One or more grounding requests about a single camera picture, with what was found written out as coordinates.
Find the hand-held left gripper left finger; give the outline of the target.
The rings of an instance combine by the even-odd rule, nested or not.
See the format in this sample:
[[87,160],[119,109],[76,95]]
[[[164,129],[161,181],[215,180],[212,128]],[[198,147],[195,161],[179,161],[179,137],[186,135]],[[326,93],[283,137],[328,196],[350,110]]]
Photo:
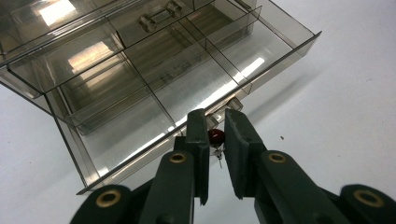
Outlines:
[[185,136],[163,155],[138,224],[192,224],[194,198],[208,199],[209,138],[205,111],[188,114]]

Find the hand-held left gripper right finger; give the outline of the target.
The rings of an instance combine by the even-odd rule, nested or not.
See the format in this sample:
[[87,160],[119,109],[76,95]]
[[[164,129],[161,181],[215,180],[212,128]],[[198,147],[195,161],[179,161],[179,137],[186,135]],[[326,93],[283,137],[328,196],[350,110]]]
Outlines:
[[244,113],[228,109],[224,132],[234,194],[254,200],[261,224],[350,224],[290,155],[266,148]]

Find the red bead earring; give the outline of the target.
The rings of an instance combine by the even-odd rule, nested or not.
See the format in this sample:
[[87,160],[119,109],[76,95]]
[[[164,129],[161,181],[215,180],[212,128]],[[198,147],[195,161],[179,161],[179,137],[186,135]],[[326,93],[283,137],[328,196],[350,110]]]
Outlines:
[[212,148],[212,155],[219,161],[219,167],[222,167],[223,144],[225,142],[225,133],[220,129],[211,129],[208,132],[209,143]]

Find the smoky transparent drawer cabinet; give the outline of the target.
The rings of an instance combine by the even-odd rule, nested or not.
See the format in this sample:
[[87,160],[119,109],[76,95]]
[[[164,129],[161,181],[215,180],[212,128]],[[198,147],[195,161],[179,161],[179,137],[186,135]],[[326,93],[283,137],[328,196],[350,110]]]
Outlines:
[[74,125],[178,118],[275,57],[255,0],[0,0],[0,79]]

